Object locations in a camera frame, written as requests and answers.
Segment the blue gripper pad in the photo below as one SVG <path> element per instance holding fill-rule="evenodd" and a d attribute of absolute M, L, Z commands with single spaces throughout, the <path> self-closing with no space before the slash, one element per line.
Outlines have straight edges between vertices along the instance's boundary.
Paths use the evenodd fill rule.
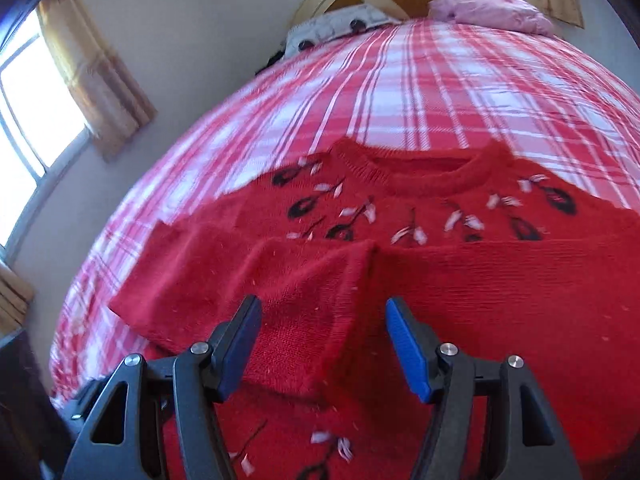
<path fill-rule="evenodd" d="M 403 300 L 390 298 L 386 301 L 386 330 L 391 336 L 404 378 L 411 391 L 422 402 L 428 402 L 431 397 L 429 363 L 412 333 L 410 323 L 417 324 Z"/>
<path fill-rule="evenodd" d="M 247 296 L 226 327 L 212 356 L 216 362 L 222 364 L 218 385 L 218 394 L 222 401 L 238 389 L 261 324 L 260 300 L 255 296 Z"/>

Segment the pink pillow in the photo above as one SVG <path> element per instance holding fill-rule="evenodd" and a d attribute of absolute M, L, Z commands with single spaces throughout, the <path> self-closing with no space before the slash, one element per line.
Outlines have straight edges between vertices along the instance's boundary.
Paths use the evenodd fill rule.
<path fill-rule="evenodd" d="M 429 17 L 438 22 L 466 23 L 526 34 L 554 35 L 553 23 L 523 0 L 433 0 Z"/>

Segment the red sweater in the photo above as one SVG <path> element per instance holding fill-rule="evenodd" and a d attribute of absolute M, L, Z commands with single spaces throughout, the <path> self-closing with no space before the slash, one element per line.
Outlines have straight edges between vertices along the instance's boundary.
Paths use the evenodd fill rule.
<path fill-rule="evenodd" d="M 247 450 L 252 479 L 321 460 L 317 430 L 352 442 L 332 479 L 408 478 L 429 410 L 386 334 L 391 296 L 470 355 L 523 356 L 586 478 L 602 478 L 640 427 L 638 227 L 500 142 L 438 153 L 342 139 L 159 223 L 111 309 L 181 352 L 261 298 L 245 383 L 218 409 L 231 452 L 268 421 Z"/>

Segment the sweater sleeve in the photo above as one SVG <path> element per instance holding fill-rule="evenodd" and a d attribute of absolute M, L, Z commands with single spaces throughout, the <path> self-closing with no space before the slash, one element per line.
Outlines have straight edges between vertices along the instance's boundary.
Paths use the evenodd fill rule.
<path fill-rule="evenodd" d="M 221 219 L 229 204 L 222 207 Z M 319 399 L 325 374 L 349 354 L 343 347 L 373 246 L 255 237 L 202 218 L 160 222 L 110 309 L 177 353 L 206 340 L 255 294 L 262 327 L 245 379 Z"/>

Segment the plaid bedsheet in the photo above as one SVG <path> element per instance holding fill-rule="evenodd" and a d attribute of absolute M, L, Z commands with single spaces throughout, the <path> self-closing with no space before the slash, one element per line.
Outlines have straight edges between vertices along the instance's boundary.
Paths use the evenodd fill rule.
<path fill-rule="evenodd" d="M 108 304 L 158 219 L 171 222 L 345 134 L 409 150 L 497 137 L 640 211 L 639 128 L 638 96 L 560 40 L 418 20 L 306 51 L 200 118 L 129 191 L 66 297 L 51 349 L 54 399 L 148 345 Z"/>

